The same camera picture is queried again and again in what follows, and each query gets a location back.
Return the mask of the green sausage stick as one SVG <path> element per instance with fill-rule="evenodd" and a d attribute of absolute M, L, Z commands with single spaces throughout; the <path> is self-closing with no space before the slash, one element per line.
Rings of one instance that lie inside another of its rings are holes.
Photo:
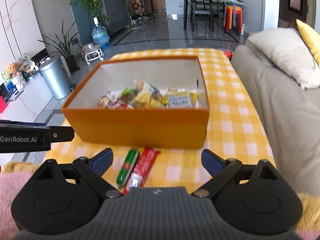
<path fill-rule="evenodd" d="M 116 184 L 119 188 L 123 188 L 126 185 L 138 158 L 138 148 L 132 148 L 131 150 L 129 150 L 116 179 Z"/>

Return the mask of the red sausage stick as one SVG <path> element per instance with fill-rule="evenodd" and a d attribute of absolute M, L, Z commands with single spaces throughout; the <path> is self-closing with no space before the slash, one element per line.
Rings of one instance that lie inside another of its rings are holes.
<path fill-rule="evenodd" d="M 143 187 L 153 164 L 161 151 L 157 148 L 145 148 L 137 161 L 123 189 L 123 195 L 128 194 L 132 187 Z"/>

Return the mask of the clear chocolate cake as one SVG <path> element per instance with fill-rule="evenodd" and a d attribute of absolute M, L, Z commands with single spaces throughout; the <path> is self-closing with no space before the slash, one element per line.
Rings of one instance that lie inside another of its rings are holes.
<path fill-rule="evenodd" d="M 114 105 L 114 101 L 108 96 L 104 95 L 99 99 L 99 106 L 101 108 L 111 108 Z"/>

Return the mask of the yellow snack packet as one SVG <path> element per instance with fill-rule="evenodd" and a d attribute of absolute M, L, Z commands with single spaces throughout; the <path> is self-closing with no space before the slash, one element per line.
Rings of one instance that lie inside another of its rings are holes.
<path fill-rule="evenodd" d="M 168 108 L 193 108 L 197 102 L 197 94 L 186 89 L 169 89 L 161 103 Z"/>

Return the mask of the potato chips bag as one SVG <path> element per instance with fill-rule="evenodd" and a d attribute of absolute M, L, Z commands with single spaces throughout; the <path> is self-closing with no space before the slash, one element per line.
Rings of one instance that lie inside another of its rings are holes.
<path fill-rule="evenodd" d="M 159 89 L 147 82 L 134 80 L 137 95 L 132 99 L 131 104 L 137 108 L 162 108 L 163 96 Z"/>

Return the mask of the red snack packet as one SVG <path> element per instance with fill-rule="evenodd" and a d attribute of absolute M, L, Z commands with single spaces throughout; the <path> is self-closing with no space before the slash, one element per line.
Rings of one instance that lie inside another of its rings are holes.
<path fill-rule="evenodd" d="M 110 109 L 133 109 L 133 105 L 128 98 L 118 98 L 117 101 L 111 103 Z"/>

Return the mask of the green pastry snack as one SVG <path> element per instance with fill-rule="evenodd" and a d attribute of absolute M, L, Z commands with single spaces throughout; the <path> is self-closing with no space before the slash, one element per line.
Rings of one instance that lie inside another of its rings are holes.
<path fill-rule="evenodd" d="M 137 96 L 138 90 L 136 88 L 125 88 L 120 96 L 118 96 L 118 101 L 123 104 L 130 104 L 130 102 Z"/>

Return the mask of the yellow checkered tablecloth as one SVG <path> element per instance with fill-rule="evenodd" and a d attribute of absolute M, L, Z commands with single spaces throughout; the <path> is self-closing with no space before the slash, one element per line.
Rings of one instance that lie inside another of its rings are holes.
<path fill-rule="evenodd" d="M 148 56 L 196 55 L 206 82 L 210 116 L 204 148 L 244 164 L 273 162 L 264 128 L 244 85 L 223 51 L 212 48 L 155 49 L 122 53 L 113 60 Z M 193 192 L 211 179 L 201 165 L 201 150 L 161 150 L 146 187 L 184 186 Z"/>

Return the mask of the pink blanket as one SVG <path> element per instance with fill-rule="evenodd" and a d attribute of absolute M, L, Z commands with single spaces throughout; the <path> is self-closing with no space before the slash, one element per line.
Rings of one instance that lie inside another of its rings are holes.
<path fill-rule="evenodd" d="M 1 239 L 13 239 L 18 233 L 11 205 L 32 175 L 30 171 L 1 173 Z"/>

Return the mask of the clutter of toys on console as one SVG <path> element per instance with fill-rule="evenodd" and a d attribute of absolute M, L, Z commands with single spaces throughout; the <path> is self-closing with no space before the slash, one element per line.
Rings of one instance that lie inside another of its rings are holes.
<path fill-rule="evenodd" d="M 36 63 L 27 55 L 21 55 L 1 72 L 1 78 L 10 95 L 22 90 L 39 71 Z"/>

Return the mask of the silver pedal trash can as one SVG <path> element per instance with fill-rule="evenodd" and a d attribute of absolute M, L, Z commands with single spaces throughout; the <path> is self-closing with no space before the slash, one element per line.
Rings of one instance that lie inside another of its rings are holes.
<path fill-rule="evenodd" d="M 56 100 L 67 97 L 75 88 L 75 84 L 71 83 L 60 57 L 50 58 L 40 65 L 39 70 Z"/>

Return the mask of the potted grass plant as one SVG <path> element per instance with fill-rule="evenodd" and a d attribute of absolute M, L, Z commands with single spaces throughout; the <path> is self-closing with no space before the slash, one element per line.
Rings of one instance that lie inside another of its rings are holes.
<path fill-rule="evenodd" d="M 44 40 L 38 40 L 39 42 L 53 47 L 55 53 L 59 53 L 65 59 L 68 70 L 71 74 L 77 72 L 80 68 L 76 62 L 75 56 L 71 51 L 72 41 L 78 35 L 76 32 L 74 35 L 70 35 L 72 28 L 74 27 L 75 22 L 70 26 L 70 28 L 65 31 L 64 29 L 64 21 L 61 23 L 61 37 L 55 34 L 55 39 L 49 38 L 46 35 L 42 35 Z"/>

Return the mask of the small white stool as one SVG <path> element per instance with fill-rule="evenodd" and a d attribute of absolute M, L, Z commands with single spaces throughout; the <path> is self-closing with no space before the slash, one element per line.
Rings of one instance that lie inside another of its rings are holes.
<path fill-rule="evenodd" d="M 101 45 L 94 45 L 92 48 L 87 48 L 84 50 L 84 59 L 87 65 L 90 65 L 92 61 L 99 59 L 100 61 L 104 60 L 104 53 L 101 49 Z"/>

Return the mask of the beige sofa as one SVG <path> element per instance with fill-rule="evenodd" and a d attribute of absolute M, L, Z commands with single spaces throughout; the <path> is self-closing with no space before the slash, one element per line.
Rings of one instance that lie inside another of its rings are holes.
<path fill-rule="evenodd" d="M 231 60 L 263 124 L 276 167 L 298 193 L 319 194 L 319 89 L 301 90 L 250 40 Z"/>

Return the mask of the orange cardboard box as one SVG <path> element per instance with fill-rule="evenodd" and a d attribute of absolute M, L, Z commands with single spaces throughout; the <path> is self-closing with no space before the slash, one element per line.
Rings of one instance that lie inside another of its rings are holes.
<path fill-rule="evenodd" d="M 186 89 L 197 94 L 193 108 L 101 108 L 108 92 L 147 82 L 162 93 Z M 104 61 L 80 82 L 61 108 L 81 140 L 95 144 L 198 149 L 210 114 L 208 93 L 197 56 L 158 56 Z"/>

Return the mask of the blue water jug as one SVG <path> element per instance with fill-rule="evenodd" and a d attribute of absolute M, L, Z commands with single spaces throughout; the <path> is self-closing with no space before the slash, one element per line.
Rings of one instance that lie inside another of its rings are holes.
<path fill-rule="evenodd" d="M 110 46 L 110 37 L 107 33 L 107 29 L 105 26 L 100 25 L 98 18 L 93 18 L 94 28 L 91 32 L 93 43 L 99 45 L 102 50 L 108 48 Z"/>

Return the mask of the snack bag on floor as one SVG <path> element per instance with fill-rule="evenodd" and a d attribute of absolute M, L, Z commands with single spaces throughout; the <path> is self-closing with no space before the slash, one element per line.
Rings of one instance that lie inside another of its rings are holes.
<path fill-rule="evenodd" d="M 225 56 L 226 56 L 229 60 L 232 59 L 232 57 L 233 57 L 233 52 L 232 52 L 232 51 L 224 51 L 223 53 L 225 54 Z"/>

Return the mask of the white cushion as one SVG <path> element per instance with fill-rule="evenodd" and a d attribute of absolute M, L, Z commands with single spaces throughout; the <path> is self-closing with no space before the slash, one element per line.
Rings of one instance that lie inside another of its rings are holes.
<path fill-rule="evenodd" d="M 319 66 L 295 29 L 269 29 L 249 35 L 247 40 L 302 90 L 319 87 Z"/>

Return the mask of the grey cabinet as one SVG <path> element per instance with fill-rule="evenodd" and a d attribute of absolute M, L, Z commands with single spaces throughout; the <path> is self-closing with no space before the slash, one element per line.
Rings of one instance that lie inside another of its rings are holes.
<path fill-rule="evenodd" d="M 126 0 L 101 0 L 102 13 L 107 17 L 103 25 L 107 27 L 109 36 L 125 29 L 130 25 Z"/>

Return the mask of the orange stacked stools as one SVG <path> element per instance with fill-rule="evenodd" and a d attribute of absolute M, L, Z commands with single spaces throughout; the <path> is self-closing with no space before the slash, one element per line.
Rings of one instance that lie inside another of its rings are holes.
<path fill-rule="evenodd" d="M 223 19 L 225 33 L 228 33 L 233 27 L 236 28 L 238 36 L 244 34 L 244 24 L 242 20 L 242 7 L 238 5 L 226 4 Z"/>

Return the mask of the yellow cushion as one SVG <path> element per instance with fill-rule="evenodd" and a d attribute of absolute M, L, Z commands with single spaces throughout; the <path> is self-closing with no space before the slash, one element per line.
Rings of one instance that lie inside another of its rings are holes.
<path fill-rule="evenodd" d="M 318 66 L 320 64 L 320 35 L 310 25 L 296 19 L 298 31 L 310 50 L 313 58 L 316 60 Z"/>

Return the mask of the black dining chair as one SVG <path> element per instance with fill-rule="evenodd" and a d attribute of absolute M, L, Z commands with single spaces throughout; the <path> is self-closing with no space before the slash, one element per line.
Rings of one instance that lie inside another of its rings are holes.
<path fill-rule="evenodd" d="M 209 25 L 213 30 L 213 1 L 212 0 L 191 0 L 191 29 L 195 30 L 196 15 L 208 15 Z"/>

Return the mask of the black dining table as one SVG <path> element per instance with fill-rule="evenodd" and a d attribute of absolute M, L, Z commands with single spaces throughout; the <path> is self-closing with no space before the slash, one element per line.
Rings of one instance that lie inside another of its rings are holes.
<path fill-rule="evenodd" d="M 209 15 L 209 23 L 213 31 L 214 7 L 223 7 L 217 12 L 224 13 L 225 32 L 229 32 L 232 26 L 237 27 L 238 35 L 242 30 L 242 14 L 236 17 L 236 12 L 242 12 L 246 5 L 242 0 L 183 0 L 183 29 L 187 28 L 188 6 L 190 5 L 190 20 L 192 31 L 195 29 L 196 15 Z"/>

